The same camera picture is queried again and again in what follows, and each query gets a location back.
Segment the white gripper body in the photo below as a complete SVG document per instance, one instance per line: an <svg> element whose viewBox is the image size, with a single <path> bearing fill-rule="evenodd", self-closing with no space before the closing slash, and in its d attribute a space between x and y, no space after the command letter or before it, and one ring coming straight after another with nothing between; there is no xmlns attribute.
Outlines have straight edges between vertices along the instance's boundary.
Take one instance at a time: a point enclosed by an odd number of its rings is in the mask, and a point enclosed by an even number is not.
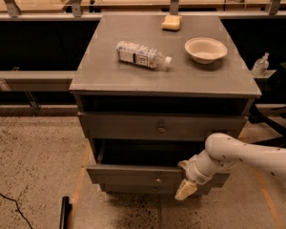
<svg viewBox="0 0 286 229"><path fill-rule="evenodd" d="M194 181L198 185L207 183L214 175L213 160L206 151L199 155L194 155L189 161L189 166L185 170L186 178Z"/></svg>

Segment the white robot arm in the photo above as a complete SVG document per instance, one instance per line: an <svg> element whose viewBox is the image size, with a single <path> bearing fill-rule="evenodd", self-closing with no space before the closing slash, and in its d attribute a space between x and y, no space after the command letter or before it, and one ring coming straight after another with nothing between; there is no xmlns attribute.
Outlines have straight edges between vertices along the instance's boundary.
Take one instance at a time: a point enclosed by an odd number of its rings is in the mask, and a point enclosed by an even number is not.
<svg viewBox="0 0 286 229"><path fill-rule="evenodd" d="M204 185L215 174L227 171L238 161L286 182L286 148L245 143L229 135L215 133L207 137L202 152L178 162L185 178L174 198L184 200L197 191L198 185Z"/></svg>

